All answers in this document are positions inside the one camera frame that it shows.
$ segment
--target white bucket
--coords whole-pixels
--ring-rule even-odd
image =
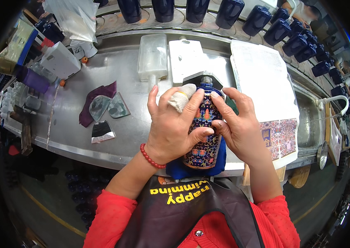
[[[76,40],[72,40],[72,42],[70,42],[70,48],[72,48],[73,55],[78,60],[81,60],[84,57],[84,50],[80,44],[81,42],[82,41],[76,41]]]
[[[80,45],[81,47],[83,47],[86,57],[92,57],[98,52],[98,49],[94,46],[92,42],[80,41]]]

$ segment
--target shirt button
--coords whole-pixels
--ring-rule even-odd
[[[197,237],[200,237],[200,236],[202,236],[204,233],[203,233],[203,231],[201,231],[201,230],[198,230],[198,231],[196,231],[195,232],[195,235],[197,236]]]

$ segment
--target red sweater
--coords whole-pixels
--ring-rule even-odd
[[[98,209],[83,248],[114,247],[137,206],[137,201],[105,190],[97,201]],[[285,196],[277,196],[258,205],[251,203],[251,206],[265,247],[300,246],[299,235],[289,218]],[[194,235],[197,230],[203,231],[203,235]],[[204,215],[178,247],[196,248],[197,245],[201,248],[237,247],[221,212]]]

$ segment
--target hand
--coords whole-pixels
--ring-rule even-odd
[[[212,102],[227,121],[214,120],[212,125],[225,138],[227,146],[248,165],[271,162],[271,154],[266,148],[256,119],[252,99],[235,88],[223,88],[222,91],[236,101],[239,115],[227,106],[222,97],[212,92]]]
[[[152,116],[152,125],[146,153],[158,164],[168,163],[185,155],[202,139],[214,133],[210,127],[198,127],[188,134],[197,109],[204,98],[204,90],[199,89],[190,98],[182,114],[168,104],[170,97],[177,92],[177,87],[167,90],[156,104],[158,87],[154,86],[149,93],[148,109]]]

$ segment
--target red bead bracelet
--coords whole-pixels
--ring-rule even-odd
[[[159,165],[157,164],[155,161],[153,161],[149,155],[145,152],[145,145],[146,143],[142,143],[140,145],[140,151],[142,152],[142,155],[146,158],[146,160],[152,164],[152,166],[158,168],[158,169],[164,169],[165,167],[167,167],[167,164],[163,164],[163,165]]]

